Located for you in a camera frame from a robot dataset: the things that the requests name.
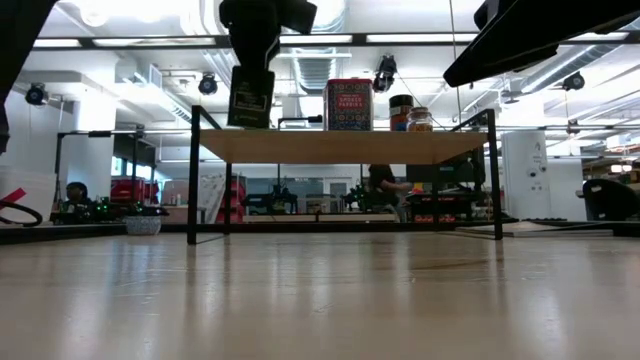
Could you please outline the black aluminium table frame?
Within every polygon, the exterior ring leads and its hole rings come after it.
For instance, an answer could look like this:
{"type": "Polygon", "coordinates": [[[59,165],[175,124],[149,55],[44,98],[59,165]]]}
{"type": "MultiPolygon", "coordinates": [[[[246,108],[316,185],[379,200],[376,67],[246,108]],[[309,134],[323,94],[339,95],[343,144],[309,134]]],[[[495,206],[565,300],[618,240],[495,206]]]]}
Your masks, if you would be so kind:
{"type": "MultiPolygon", "coordinates": [[[[640,237],[640,221],[617,222],[560,222],[549,221],[549,226],[561,229],[582,227],[586,229],[610,229],[616,236],[640,237]]],[[[459,228],[477,227],[477,222],[459,223],[247,223],[247,224],[163,224],[160,232],[195,233],[375,233],[375,232],[446,232],[459,228]]],[[[55,240],[124,235],[123,224],[93,224],[71,226],[0,227],[0,245],[15,245],[55,240]]]]}

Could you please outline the dark green pepper tin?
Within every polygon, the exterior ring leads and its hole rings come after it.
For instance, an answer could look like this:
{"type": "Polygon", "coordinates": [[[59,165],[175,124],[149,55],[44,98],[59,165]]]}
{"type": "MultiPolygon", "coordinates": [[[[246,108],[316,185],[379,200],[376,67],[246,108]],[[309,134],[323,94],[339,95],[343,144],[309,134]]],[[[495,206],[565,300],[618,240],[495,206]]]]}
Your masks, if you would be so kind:
{"type": "Polygon", "coordinates": [[[273,101],[275,74],[261,69],[235,66],[228,108],[228,125],[268,129],[273,101]]]}

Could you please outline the person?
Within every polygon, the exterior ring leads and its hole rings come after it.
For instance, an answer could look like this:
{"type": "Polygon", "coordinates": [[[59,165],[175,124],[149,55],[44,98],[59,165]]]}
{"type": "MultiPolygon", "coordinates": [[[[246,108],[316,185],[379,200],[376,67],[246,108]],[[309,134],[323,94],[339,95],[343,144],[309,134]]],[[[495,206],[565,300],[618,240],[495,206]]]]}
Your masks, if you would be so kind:
{"type": "Polygon", "coordinates": [[[371,164],[368,168],[368,194],[371,208],[393,214],[395,222],[401,221],[400,195],[412,188],[411,183],[397,182],[388,164],[371,164]]]}
{"type": "Polygon", "coordinates": [[[71,182],[66,186],[66,200],[61,204],[57,220],[64,225],[89,223],[94,209],[87,186],[82,182],[71,182]]]}

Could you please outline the light wooden background table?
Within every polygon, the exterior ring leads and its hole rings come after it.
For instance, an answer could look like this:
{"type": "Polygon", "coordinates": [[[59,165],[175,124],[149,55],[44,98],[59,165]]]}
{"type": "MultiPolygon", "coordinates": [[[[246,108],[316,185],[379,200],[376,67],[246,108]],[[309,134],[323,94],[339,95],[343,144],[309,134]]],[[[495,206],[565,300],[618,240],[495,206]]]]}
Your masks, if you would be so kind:
{"type": "Polygon", "coordinates": [[[393,214],[287,214],[287,215],[247,215],[244,223],[395,223],[393,214]]]}

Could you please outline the black-lidded spice jar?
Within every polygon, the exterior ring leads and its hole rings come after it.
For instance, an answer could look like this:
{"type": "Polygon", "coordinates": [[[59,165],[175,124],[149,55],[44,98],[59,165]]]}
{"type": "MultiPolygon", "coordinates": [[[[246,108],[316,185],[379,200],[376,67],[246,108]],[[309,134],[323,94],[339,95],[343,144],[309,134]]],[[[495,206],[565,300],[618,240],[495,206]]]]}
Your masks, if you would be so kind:
{"type": "Polygon", "coordinates": [[[390,130],[404,132],[407,128],[407,117],[414,107],[411,95],[394,95],[389,99],[390,130]]]}

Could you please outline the red tool chest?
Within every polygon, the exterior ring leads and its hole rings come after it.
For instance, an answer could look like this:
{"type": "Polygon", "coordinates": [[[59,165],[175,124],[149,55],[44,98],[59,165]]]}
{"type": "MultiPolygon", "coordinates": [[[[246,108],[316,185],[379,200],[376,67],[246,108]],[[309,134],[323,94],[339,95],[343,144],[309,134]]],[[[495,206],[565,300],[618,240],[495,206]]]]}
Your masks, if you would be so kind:
{"type": "Polygon", "coordinates": [[[134,180],[125,177],[111,179],[110,200],[114,203],[140,202],[144,204],[158,203],[159,186],[144,178],[134,180]]]}

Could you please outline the black background robot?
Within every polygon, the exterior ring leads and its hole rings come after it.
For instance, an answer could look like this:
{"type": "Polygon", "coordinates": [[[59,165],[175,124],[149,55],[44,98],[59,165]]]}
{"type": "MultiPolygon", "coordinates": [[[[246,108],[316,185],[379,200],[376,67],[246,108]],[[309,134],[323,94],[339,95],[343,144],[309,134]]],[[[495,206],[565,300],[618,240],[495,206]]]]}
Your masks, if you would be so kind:
{"type": "Polygon", "coordinates": [[[51,213],[50,221],[54,225],[84,225],[117,223],[128,217],[168,216],[169,212],[160,206],[146,206],[140,202],[114,203],[86,200],[72,203],[65,201],[58,211],[51,213]]]}

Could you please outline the small round grey pot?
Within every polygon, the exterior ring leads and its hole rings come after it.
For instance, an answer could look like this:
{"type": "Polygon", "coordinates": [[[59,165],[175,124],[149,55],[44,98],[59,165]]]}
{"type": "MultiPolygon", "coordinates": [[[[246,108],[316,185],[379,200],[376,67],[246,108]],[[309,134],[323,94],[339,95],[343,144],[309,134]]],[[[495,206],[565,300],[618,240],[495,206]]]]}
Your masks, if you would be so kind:
{"type": "Polygon", "coordinates": [[[155,236],[162,226],[160,216],[131,216],[124,219],[128,235],[155,236]]]}

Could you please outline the paprika tin red lid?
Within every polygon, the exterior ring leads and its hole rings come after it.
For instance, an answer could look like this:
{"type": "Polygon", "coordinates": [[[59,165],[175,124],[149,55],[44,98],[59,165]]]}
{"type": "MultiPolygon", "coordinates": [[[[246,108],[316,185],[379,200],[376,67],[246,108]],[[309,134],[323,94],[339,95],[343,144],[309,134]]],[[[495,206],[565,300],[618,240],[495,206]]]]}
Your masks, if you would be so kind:
{"type": "Polygon", "coordinates": [[[370,79],[329,79],[323,91],[324,129],[371,131],[372,85],[370,79]]]}

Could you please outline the black office chair base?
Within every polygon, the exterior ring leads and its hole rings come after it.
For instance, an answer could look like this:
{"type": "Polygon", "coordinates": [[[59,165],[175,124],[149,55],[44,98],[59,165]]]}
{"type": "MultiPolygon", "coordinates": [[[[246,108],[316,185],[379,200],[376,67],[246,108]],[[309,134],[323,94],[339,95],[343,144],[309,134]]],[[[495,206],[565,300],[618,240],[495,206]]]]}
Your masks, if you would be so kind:
{"type": "Polygon", "coordinates": [[[640,197],[620,182],[587,180],[582,186],[582,193],[590,220],[626,221],[640,214],[640,197]]]}

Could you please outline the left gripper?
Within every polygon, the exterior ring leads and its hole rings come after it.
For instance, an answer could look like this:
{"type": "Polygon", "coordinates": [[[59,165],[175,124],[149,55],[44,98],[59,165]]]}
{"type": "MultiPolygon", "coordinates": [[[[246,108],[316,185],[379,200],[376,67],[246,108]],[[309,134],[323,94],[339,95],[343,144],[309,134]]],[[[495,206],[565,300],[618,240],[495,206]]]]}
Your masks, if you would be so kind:
{"type": "Polygon", "coordinates": [[[229,31],[239,66],[268,70],[280,52],[280,41],[250,42],[258,36],[275,37],[287,28],[304,35],[311,33],[317,6],[308,0],[222,0],[219,20],[229,31]]]}

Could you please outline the silver ventilation duct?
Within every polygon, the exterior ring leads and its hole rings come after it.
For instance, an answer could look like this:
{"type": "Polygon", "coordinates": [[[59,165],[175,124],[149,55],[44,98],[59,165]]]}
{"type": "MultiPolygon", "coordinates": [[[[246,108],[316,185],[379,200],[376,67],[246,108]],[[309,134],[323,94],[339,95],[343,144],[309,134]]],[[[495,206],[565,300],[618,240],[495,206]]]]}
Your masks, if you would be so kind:
{"type": "MultiPolygon", "coordinates": [[[[344,31],[347,0],[308,0],[316,6],[312,34],[333,34],[344,31]]],[[[329,79],[338,73],[338,52],[335,47],[285,48],[284,60],[290,62],[289,96],[321,95],[329,79]]]]}

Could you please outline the red tool cabinet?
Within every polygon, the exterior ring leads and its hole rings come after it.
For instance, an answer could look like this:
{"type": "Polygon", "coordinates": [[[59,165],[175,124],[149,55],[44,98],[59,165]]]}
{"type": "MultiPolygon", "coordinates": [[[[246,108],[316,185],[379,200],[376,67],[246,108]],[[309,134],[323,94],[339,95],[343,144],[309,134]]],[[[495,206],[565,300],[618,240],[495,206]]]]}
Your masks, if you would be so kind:
{"type": "MultiPolygon", "coordinates": [[[[244,222],[246,210],[243,201],[246,197],[246,178],[238,174],[233,174],[231,179],[231,197],[230,197],[230,222],[232,224],[241,224],[244,222]]],[[[224,198],[220,204],[218,214],[216,215],[216,224],[223,224],[226,215],[226,201],[228,196],[224,198]]]]}

